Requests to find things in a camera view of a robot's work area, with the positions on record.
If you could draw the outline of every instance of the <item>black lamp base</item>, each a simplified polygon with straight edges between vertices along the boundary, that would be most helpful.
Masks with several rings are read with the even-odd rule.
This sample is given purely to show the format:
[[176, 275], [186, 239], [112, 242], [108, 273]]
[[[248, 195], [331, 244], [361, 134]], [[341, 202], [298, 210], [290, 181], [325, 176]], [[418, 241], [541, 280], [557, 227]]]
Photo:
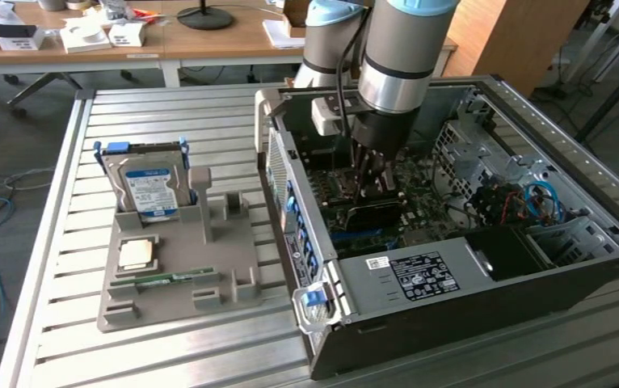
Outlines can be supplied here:
[[200, 8], [186, 8], [178, 12], [178, 21], [195, 30], [218, 30], [232, 24], [234, 16], [218, 8], [207, 7], [206, 13]]

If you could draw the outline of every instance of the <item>white box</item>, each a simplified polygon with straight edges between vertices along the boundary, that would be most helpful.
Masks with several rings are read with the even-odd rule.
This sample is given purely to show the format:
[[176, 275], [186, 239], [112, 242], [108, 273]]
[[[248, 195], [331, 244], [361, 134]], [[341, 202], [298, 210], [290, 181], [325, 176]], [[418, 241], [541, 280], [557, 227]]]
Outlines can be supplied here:
[[108, 32], [108, 39], [118, 47], [142, 47], [144, 31], [144, 23], [115, 24]]
[[114, 47], [99, 26], [66, 27], [60, 30], [60, 39], [68, 54]]
[[36, 26], [4, 26], [0, 28], [3, 51], [39, 50], [43, 44], [43, 29]]

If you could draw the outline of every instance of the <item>barcode sticker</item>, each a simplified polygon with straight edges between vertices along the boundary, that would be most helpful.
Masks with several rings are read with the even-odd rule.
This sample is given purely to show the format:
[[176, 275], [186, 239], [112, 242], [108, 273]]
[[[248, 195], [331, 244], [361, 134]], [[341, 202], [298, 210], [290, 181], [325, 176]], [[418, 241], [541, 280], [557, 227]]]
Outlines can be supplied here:
[[370, 270], [379, 269], [379, 268], [387, 268], [390, 266], [387, 256], [374, 257], [373, 259], [366, 259], [365, 262], [367, 263], [367, 268], [370, 268]]

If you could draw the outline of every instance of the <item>office chair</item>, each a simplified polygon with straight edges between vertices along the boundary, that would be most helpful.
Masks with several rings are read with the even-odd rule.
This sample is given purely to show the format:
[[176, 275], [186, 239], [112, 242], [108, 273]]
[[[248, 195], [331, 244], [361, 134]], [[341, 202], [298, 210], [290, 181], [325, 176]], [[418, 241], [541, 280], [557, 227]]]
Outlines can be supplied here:
[[[126, 80], [132, 80], [132, 73], [127, 70], [120, 70], [120, 76]], [[16, 75], [6, 74], [3, 79], [10, 85], [18, 85], [20, 79]], [[24, 108], [18, 108], [18, 104], [31, 95], [34, 95], [44, 86], [47, 86], [55, 79], [60, 79], [71, 84], [76, 91], [82, 89], [82, 85], [71, 77], [70, 73], [46, 73], [26, 89], [18, 93], [18, 95], [7, 102], [10, 106], [10, 113], [16, 118], [27, 117], [27, 110]]]

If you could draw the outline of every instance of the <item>chair wheel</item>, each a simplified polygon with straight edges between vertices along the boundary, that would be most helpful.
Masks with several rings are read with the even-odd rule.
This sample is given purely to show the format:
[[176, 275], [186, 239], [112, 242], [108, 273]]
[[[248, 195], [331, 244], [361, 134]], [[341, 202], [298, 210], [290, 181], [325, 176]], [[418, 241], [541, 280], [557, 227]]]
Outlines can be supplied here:
[[4, 75], [3, 80], [10, 84], [10, 85], [19, 85], [20, 84], [20, 79], [18, 78], [16, 75]]
[[16, 119], [24, 119], [27, 117], [27, 110], [24, 108], [12, 108], [10, 114]]
[[132, 73], [127, 70], [120, 70], [120, 76], [123, 77], [123, 79], [126, 79], [127, 81], [132, 81], [134, 80], [134, 76], [132, 76]]

